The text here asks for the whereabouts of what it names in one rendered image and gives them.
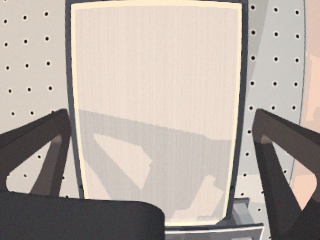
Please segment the grey flat base plate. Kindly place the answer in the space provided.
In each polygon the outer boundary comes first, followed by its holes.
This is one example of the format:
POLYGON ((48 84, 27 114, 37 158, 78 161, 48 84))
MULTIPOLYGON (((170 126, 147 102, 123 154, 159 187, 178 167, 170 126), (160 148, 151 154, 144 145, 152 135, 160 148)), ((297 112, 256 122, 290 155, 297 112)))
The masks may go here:
MULTIPOLYGON (((307 0, 248 0, 245 116, 234 198, 271 240, 252 138, 257 108, 302 125, 307 69, 307 0)), ((65 0, 0 0, 0 134, 68 108, 65 0)), ((29 193, 51 141, 6 180, 29 193)), ((79 198, 70 141, 59 197, 79 198)))

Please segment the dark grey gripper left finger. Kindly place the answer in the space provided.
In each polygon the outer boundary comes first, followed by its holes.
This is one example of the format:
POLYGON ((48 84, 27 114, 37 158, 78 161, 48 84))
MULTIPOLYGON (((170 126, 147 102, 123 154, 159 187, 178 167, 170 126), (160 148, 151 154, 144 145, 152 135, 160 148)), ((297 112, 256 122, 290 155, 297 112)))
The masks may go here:
POLYGON ((59 196, 71 133, 68 111, 62 108, 0 134, 0 189, 8 190, 9 173, 51 141, 30 193, 59 196))

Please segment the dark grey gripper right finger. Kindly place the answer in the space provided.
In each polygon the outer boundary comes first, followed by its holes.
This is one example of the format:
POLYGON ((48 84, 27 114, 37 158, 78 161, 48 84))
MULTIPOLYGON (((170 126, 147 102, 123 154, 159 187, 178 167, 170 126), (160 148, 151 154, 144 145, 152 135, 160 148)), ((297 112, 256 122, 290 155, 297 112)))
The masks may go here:
POLYGON ((258 108, 252 125, 252 137, 271 240, 318 240, 320 133, 258 108), (272 141, 316 177, 316 189, 303 210, 285 178, 272 141))

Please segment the cream well plate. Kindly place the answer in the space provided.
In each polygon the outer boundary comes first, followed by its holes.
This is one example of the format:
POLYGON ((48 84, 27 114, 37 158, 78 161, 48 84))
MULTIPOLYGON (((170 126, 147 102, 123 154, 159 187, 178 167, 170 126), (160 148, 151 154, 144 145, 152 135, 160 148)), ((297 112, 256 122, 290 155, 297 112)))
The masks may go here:
MULTIPOLYGON (((88 199, 81 135, 80 135, 80 124, 79 124, 79 112, 78 112, 78 98, 77 98, 77 81, 76 81, 76 56, 75 56, 75 9, 83 8, 96 8, 96 7, 112 7, 112 6, 139 6, 139 5, 179 5, 179 6, 205 6, 205 7, 222 7, 222 8, 234 8, 238 9, 238 47, 237 47, 237 75, 236 75, 236 94, 235 94, 235 110, 234 110, 234 123, 233 123, 233 135, 231 145, 231 155, 229 164, 229 173, 226 189, 226 197, 224 204, 223 217, 226 216, 227 203, 230 190, 235 138, 236 138, 236 127, 237 127, 237 115, 238 115, 238 102, 239 102, 239 86, 240 86, 240 65, 241 65, 241 4, 237 3, 225 3, 225 2, 211 2, 211 1, 190 1, 190 0, 122 0, 122 1, 104 1, 104 2, 90 2, 90 3, 79 3, 71 4, 71 43, 72 43, 72 74, 73 74, 73 92, 74 92, 74 106, 75 106, 75 119, 76 119, 76 130, 77 140, 79 149, 79 158, 81 166, 81 174, 83 181, 83 188, 85 199, 88 199)), ((212 225, 219 221, 201 221, 201 222, 165 222, 165 226, 188 226, 188 225, 212 225)))

